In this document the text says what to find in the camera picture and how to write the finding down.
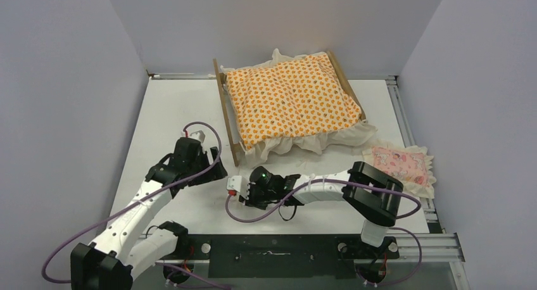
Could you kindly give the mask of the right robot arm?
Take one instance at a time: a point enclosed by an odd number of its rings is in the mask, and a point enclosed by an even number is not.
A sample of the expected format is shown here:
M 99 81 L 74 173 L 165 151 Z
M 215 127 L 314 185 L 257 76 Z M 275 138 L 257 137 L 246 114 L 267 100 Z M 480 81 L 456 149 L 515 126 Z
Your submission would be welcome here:
M 264 210 L 268 205 L 299 207 L 313 202 L 345 201 L 363 218 L 358 249 L 373 257 L 383 248 L 384 238 L 395 225 L 403 184 L 363 161 L 342 172 L 327 175 L 292 174 L 285 177 L 255 168 L 248 179 L 237 175 L 228 179 L 231 196 L 250 207 Z

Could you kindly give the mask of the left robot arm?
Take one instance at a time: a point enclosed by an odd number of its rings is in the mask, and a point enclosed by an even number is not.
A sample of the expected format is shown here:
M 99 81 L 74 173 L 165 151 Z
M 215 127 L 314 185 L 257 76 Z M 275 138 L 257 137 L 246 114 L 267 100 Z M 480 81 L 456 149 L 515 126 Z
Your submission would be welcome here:
M 131 289 L 160 258 L 194 253 L 188 229 L 177 222 L 163 222 L 146 239 L 139 237 L 181 189 L 226 178 L 221 162 L 210 166 L 209 159 L 217 157 L 218 148 L 206 152 L 204 139 L 202 131 L 181 137 L 173 153 L 150 168 L 127 211 L 113 219 L 90 244 L 74 247 L 70 255 L 72 289 Z

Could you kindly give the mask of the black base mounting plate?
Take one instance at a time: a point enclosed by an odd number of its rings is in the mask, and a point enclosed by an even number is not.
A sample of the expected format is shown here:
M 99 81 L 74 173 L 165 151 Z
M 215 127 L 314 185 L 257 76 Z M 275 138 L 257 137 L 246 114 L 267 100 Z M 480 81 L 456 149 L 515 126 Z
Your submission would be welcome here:
M 350 279 L 355 276 L 356 263 L 373 269 L 399 257 L 393 236 L 375 248 L 363 243 L 358 234 L 191 234 L 163 259 L 174 263 L 185 260 L 188 265 L 206 262 L 212 278 Z

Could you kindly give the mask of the pink frilled small pillow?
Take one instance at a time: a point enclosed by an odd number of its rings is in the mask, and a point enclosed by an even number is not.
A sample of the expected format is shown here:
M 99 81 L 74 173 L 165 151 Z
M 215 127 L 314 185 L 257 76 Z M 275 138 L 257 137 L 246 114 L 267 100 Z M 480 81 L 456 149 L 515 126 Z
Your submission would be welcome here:
M 399 147 L 389 141 L 375 139 L 362 150 L 366 163 L 399 180 L 403 192 L 416 198 L 434 199 L 434 156 L 426 147 Z

